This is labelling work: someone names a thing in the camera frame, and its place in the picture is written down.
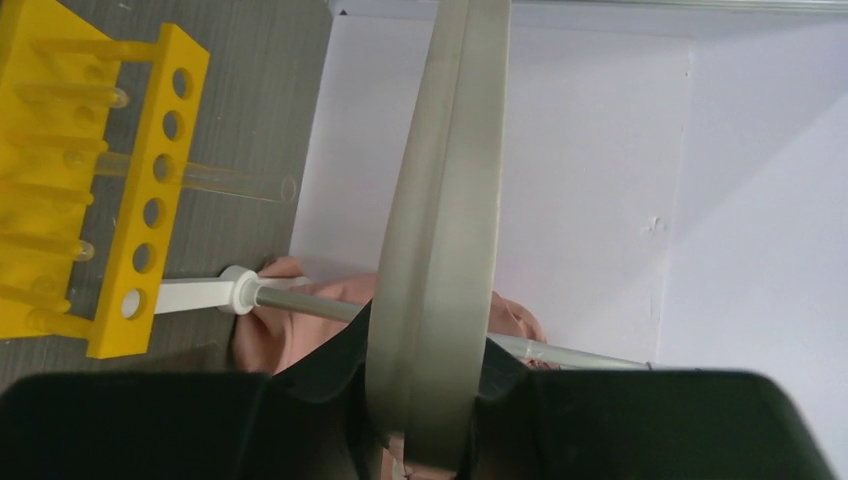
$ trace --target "yellow test tube rack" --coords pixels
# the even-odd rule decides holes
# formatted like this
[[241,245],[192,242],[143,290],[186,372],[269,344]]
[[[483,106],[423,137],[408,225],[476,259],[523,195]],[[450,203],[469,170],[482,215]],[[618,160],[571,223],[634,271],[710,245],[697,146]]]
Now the yellow test tube rack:
[[[79,235],[97,156],[109,148],[109,108],[127,101],[115,88],[121,62],[152,69],[97,312],[86,319],[68,313],[65,294],[74,262],[94,254]],[[116,41],[55,0],[0,4],[0,338],[82,338],[94,358],[147,351],[208,62],[173,24],[156,43]],[[125,298],[135,311],[122,311]]]

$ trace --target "white wall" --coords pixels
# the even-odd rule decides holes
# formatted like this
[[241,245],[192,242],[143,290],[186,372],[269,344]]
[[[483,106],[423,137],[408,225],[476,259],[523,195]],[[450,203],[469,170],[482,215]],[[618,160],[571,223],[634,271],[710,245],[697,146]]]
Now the white wall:
[[[848,478],[848,25],[633,12],[513,29],[496,288],[555,344],[770,375]],[[336,18],[291,247],[318,278],[376,268],[431,27]]]
[[848,23],[694,50],[658,361],[786,388],[848,478]]
[[[336,18],[291,247],[313,275],[377,267],[431,29]],[[552,343],[655,355],[688,47],[512,31],[496,288]]]

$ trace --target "metal pipe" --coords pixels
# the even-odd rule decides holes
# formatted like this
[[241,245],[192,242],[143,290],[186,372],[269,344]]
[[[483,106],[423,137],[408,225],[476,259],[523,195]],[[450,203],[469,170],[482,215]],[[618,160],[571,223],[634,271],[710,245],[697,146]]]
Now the metal pipe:
[[[259,286],[256,289],[256,305],[305,313],[316,317],[349,323],[362,310],[362,307],[350,303],[338,302],[328,298],[315,297],[289,290]],[[546,343],[511,337],[498,333],[489,333],[488,337],[504,350],[517,358],[539,360],[553,363],[564,368],[575,369],[618,369],[650,370],[648,363],[632,362],[618,358],[596,355],[594,353],[555,347]]]

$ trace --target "gray surface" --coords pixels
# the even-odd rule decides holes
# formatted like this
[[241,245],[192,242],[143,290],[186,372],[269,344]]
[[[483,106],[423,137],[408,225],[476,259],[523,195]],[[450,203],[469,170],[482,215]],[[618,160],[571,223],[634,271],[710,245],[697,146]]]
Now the gray surface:
[[[155,41],[159,25],[174,22],[211,54],[193,161],[298,180],[303,175],[331,16],[323,0],[65,0],[91,24],[115,39]],[[141,111],[149,65],[124,65],[118,86],[130,106],[113,111],[107,126],[110,149],[128,153]],[[97,304],[114,232],[123,182],[97,179],[82,238],[95,258],[74,270],[72,312],[91,318]],[[184,191],[166,266],[166,278],[214,276],[231,264],[260,267],[288,251],[296,203],[272,204],[205,192]],[[149,353],[117,360],[85,358],[82,340],[60,337],[0,343],[0,388],[15,379],[57,370],[120,368],[149,364],[193,349],[187,368],[208,367],[223,357],[232,317],[217,311],[160,315]]]

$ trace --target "test tube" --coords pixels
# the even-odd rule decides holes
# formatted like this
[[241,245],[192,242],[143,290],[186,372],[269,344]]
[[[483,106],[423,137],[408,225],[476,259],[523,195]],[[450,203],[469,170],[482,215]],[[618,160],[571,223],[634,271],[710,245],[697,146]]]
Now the test tube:
[[68,102],[95,107],[123,108],[130,101],[117,87],[75,83],[21,83],[15,87],[20,98],[30,102]]
[[27,315],[27,326],[30,328],[71,338],[88,338],[93,323],[91,320],[76,315],[56,313],[40,308]]
[[48,147],[80,152],[105,152],[109,144],[105,140],[86,137],[69,137],[64,135],[42,135],[27,131],[10,130],[6,132],[6,140],[18,147]]
[[[96,175],[125,177],[130,156],[105,152],[97,157]],[[291,177],[242,173],[224,168],[187,163],[182,179],[171,178],[165,172],[154,172],[163,182],[179,183],[183,188],[223,193],[266,202],[288,203],[297,196],[297,183]]]
[[86,262],[94,256],[94,245],[85,240],[57,238],[47,235],[0,232],[0,244],[24,250],[60,255],[76,262]]
[[39,38],[30,44],[42,53],[90,54],[103,61],[150,62],[156,55],[156,44],[136,41]]
[[0,180],[0,193],[42,198],[53,200],[54,202],[76,205],[91,205],[94,202],[94,196],[90,192],[3,180]]
[[71,308],[71,303],[64,298],[44,295],[8,285],[0,285],[0,298],[58,313],[67,312]]

